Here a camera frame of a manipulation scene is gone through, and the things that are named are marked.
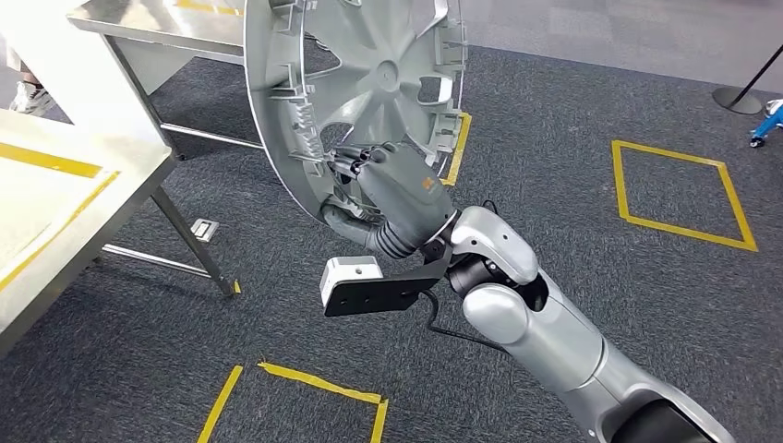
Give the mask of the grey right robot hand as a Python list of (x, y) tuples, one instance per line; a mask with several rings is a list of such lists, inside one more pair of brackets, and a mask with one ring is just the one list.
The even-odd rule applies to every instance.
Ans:
[(375, 252), (408, 257), (457, 213), (435, 172), (407, 145), (339, 146), (333, 170), (358, 182), (384, 222), (359, 220), (329, 203), (321, 216), (337, 234)]

